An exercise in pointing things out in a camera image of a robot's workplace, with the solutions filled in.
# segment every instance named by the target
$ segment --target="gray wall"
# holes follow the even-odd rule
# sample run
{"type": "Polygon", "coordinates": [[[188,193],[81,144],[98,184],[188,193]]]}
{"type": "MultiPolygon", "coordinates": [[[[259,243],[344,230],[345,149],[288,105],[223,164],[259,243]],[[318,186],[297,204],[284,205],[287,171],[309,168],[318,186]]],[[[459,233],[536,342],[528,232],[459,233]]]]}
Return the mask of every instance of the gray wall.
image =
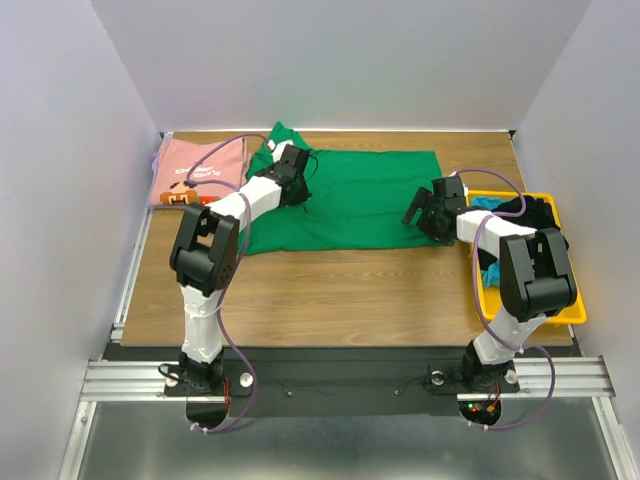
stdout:
{"type": "Polygon", "coordinates": [[[88,2],[23,0],[2,16],[0,477],[56,478],[158,136],[88,2]]]}
{"type": "Polygon", "coordinates": [[[640,456],[640,4],[592,3],[515,136],[530,190],[550,191],[571,244],[616,408],[640,456]]]}
{"type": "Polygon", "coordinates": [[[93,0],[165,130],[516,128],[588,0],[93,0]]]}

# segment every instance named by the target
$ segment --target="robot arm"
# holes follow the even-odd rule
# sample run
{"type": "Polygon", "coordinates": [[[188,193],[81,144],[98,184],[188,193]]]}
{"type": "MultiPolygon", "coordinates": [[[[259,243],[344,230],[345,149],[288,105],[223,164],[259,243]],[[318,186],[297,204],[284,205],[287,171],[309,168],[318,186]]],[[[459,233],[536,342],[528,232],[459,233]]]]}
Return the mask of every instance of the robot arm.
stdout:
{"type": "Polygon", "coordinates": [[[236,268],[239,233],[250,220],[311,196],[304,180],[309,152],[287,145],[280,158],[239,192],[206,206],[186,207],[170,257],[184,299],[185,340],[179,364],[192,385],[206,388],[221,376],[222,337],[216,312],[236,268]],[[211,245],[201,239],[213,235],[211,245]]]}
{"type": "Polygon", "coordinates": [[[432,240],[452,244],[457,238],[473,243],[483,220],[491,217],[478,248],[500,260],[503,305],[491,330],[502,342],[485,331],[468,345],[462,362],[466,386],[484,390],[512,368],[515,353],[536,328],[575,303],[577,287],[558,230],[521,227],[487,210],[468,207],[459,176],[434,180],[433,186],[433,192],[418,190],[403,218],[409,224],[422,209],[417,226],[432,240]]]}

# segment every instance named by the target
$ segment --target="pink towel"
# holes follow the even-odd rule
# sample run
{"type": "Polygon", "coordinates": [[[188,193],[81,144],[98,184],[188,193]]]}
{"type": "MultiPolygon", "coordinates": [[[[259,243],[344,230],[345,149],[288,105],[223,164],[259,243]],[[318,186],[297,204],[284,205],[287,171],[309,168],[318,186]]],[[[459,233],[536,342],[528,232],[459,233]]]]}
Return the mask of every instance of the pink towel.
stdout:
{"type": "MultiPolygon", "coordinates": [[[[149,200],[151,206],[183,206],[193,202],[205,205],[231,193],[229,188],[222,185],[194,186],[186,182],[191,166],[217,145],[220,143],[198,145],[176,139],[163,143],[158,155],[158,173],[149,200]]],[[[239,138],[206,159],[191,179],[224,180],[241,187],[245,182],[249,160],[247,143],[244,138],[239,138]]]]}

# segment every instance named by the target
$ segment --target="wooden table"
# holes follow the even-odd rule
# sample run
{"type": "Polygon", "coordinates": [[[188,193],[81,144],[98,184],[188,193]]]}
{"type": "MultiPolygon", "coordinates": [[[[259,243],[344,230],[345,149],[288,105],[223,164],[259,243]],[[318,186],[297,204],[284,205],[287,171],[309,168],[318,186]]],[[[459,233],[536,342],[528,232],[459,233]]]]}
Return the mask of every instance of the wooden table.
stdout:
{"type": "MultiPolygon", "coordinates": [[[[231,135],[175,137],[210,143],[231,135]]],[[[433,150],[443,174],[492,168],[523,187],[507,133],[306,132],[304,137],[315,148],[433,150]]],[[[258,143],[252,140],[250,147],[255,150],[258,143]]],[[[481,174],[465,175],[465,182],[475,189],[508,188],[481,174]]],[[[168,265],[180,219],[179,211],[153,213],[123,345],[183,341],[182,296],[168,265]]],[[[246,257],[223,311],[232,338],[245,346],[460,346],[482,331],[473,304],[469,247],[462,243],[246,257]]],[[[531,341],[567,345],[571,337],[566,327],[546,325],[531,341]]]]}

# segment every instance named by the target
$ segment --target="green cloth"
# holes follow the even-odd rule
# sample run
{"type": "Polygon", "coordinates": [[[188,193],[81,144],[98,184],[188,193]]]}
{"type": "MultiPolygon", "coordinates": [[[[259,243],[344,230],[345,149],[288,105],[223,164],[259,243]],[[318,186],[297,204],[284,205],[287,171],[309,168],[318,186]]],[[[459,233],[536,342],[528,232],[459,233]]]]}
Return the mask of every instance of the green cloth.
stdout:
{"type": "MultiPolygon", "coordinates": [[[[293,140],[309,149],[295,131],[277,123],[270,138],[293,140]]],[[[401,223],[418,187],[431,189],[442,176],[433,152],[313,150],[305,176],[312,193],[303,205],[278,208],[251,224],[247,254],[274,250],[403,248],[437,245],[415,225],[401,223]]],[[[263,146],[247,178],[273,163],[263,146]]]]}

